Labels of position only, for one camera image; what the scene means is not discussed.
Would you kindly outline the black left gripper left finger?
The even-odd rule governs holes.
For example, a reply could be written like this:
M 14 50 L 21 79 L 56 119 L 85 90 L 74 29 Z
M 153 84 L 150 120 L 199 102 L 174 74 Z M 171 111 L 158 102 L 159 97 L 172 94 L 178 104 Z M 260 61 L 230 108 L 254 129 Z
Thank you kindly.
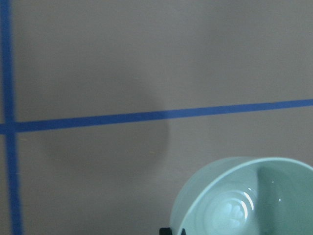
M 172 235 L 172 229 L 170 227 L 160 228 L 159 235 Z

